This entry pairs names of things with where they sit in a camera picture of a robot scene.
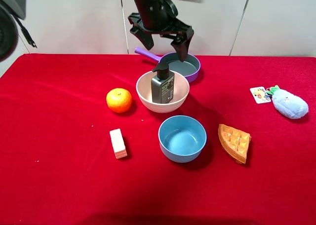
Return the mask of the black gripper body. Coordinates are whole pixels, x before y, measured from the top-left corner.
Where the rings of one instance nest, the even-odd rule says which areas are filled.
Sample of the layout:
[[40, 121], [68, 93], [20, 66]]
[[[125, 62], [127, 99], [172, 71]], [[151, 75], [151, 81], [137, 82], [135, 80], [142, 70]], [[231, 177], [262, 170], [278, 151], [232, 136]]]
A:
[[194, 30], [177, 18], [178, 10], [171, 0], [134, 0], [138, 12], [128, 16], [130, 24], [148, 34], [164, 38], [190, 38]]

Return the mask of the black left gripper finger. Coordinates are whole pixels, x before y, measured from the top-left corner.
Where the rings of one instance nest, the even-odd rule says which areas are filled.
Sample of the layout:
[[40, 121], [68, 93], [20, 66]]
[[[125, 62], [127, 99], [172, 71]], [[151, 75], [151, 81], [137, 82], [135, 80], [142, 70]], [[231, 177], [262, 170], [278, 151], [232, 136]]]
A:
[[154, 41], [151, 34], [146, 33], [141, 28], [133, 26], [130, 29], [130, 33], [133, 34], [143, 44], [147, 50], [151, 50], [154, 46]]

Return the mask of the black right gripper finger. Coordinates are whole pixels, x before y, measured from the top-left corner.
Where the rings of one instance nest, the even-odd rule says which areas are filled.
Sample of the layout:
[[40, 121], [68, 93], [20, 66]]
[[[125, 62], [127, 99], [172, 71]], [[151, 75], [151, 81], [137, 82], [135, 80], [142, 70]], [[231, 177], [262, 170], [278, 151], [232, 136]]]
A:
[[175, 49], [178, 55], [178, 58], [181, 62], [184, 62], [187, 59], [191, 39], [192, 37], [190, 38], [176, 37], [176, 39], [174, 39], [171, 42], [171, 46]]

